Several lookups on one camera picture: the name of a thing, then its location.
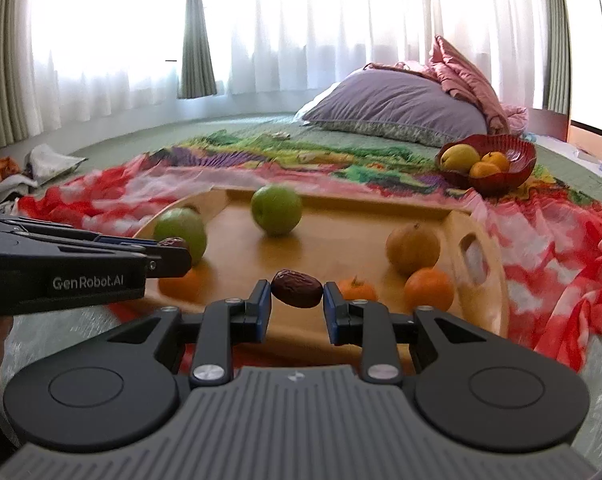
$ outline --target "green apple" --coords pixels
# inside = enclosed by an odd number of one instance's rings
[[[262,187],[252,196],[250,205],[254,221],[271,236],[287,235],[303,213],[300,197],[286,186]]]
[[[188,245],[192,267],[201,261],[207,247],[206,226],[201,215],[193,209],[174,208],[161,214],[154,226],[154,240],[183,238]]]

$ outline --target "pile of clothes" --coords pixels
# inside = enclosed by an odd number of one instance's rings
[[[9,214],[20,197],[54,178],[72,173],[84,160],[60,155],[46,144],[28,153],[24,170],[11,157],[0,158],[0,212]]]

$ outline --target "fruit bowl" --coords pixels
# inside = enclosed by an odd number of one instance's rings
[[[489,152],[504,153],[510,161],[510,170],[481,178],[471,178],[461,171],[444,170],[440,165],[441,156],[457,144],[469,144],[481,157]],[[536,150],[532,142],[511,135],[471,135],[443,146],[434,161],[441,175],[452,186],[458,189],[473,187],[483,196],[496,196],[516,189],[529,178],[536,165]]]

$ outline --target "silver screw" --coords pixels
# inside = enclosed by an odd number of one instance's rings
[[[194,368],[192,375],[199,381],[215,381],[225,374],[225,370],[219,365],[200,365]]]
[[[370,366],[367,374],[373,379],[388,380],[395,378],[399,374],[399,370],[396,366],[380,364]]]

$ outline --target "pillow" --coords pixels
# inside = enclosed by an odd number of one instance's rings
[[[303,115],[326,130],[441,147],[486,134],[483,114],[450,97],[441,85],[393,70],[357,70]]]

